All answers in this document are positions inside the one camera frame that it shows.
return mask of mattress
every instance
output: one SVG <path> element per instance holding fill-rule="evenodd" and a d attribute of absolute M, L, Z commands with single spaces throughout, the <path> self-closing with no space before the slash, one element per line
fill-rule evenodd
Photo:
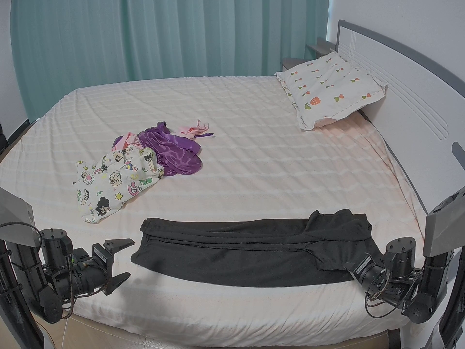
<path fill-rule="evenodd" d="M 84 222 L 73 189 L 77 160 L 96 160 L 113 140 L 158 121 L 199 118 L 213 137 L 198 139 L 201 170 L 163 177 L 98 224 Z M 354 281 L 289 288 L 190 282 L 132 264 L 145 218 L 247 221 L 305 218 L 349 208 L 366 213 L 382 252 L 398 236 L 417 241 L 422 264 L 425 214 L 383 139 L 359 113 L 302 132 L 274 77 L 145 80 L 78 89 L 38 120 L 0 164 L 0 186 L 33 207 L 39 229 L 67 231 L 91 251 L 105 239 L 132 238 L 115 256 L 113 275 L 131 277 L 112 295 L 79 299 L 74 312 L 127 331 L 201 346 L 322 345 L 403 326 L 399 311 L 382 319 L 364 310 Z M 373 308 L 381 315 L 388 307 Z"/>

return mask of black pants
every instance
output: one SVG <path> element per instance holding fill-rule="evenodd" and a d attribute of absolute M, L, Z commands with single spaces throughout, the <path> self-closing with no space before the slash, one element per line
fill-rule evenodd
<path fill-rule="evenodd" d="M 131 261 L 176 278 L 241 287 L 350 281 L 345 262 L 381 257 L 365 214 L 315 211 L 308 219 L 174 222 L 148 218 Z"/>

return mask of bed frame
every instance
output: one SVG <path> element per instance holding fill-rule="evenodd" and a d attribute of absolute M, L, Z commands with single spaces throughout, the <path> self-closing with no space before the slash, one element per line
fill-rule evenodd
<path fill-rule="evenodd" d="M 362 111 L 425 212 L 465 186 L 465 82 L 416 50 L 344 20 L 336 51 L 388 84 L 386 97 Z"/>

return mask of teal curtain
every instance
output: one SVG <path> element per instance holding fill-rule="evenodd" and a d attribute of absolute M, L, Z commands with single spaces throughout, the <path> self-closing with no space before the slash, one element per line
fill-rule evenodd
<path fill-rule="evenodd" d="M 183 76 L 271 75 L 326 36 L 328 0 L 12 0 L 30 120 L 76 88 Z"/>

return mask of bed sheet wrinkle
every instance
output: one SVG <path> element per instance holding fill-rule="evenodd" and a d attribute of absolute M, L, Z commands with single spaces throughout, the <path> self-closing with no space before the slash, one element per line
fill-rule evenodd
<path fill-rule="evenodd" d="M 136 102 L 140 110 L 131 109 Z M 202 140 L 204 166 L 198 173 L 161 179 L 157 189 L 145 190 L 98 225 L 80 219 L 68 174 L 77 160 L 98 159 L 129 130 L 197 118 L 216 136 Z M 155 216 L 249 221 L 348 207 L 367 214 L 380 249 L 394 233 L 422 242 L 421 206 L 375 128 L 355 113 L 300 132 L 295 110 L 274 77 L 158 79 L 79 89 L 12 148 L 0 163 L 0 186 L 32 205 L 38 228 L 67 230 L 75 247 L 90 250 L 104 239 L 134 239 L 136 245 L 118 253 L 114 267 L 114 273 L 128 271 L 131 278 L 110 296 L 80 299 L 75 312 L 157 337 L 160 345 L 323 345 L 334 342 L 335 332 L 341 341 L 406 322 L 395 315 L 368 317 L 363 293 L 352 282 L 228 288 L 147 273 L 130 262 L 132 248 L 140 244 L 140 225 Z"/>

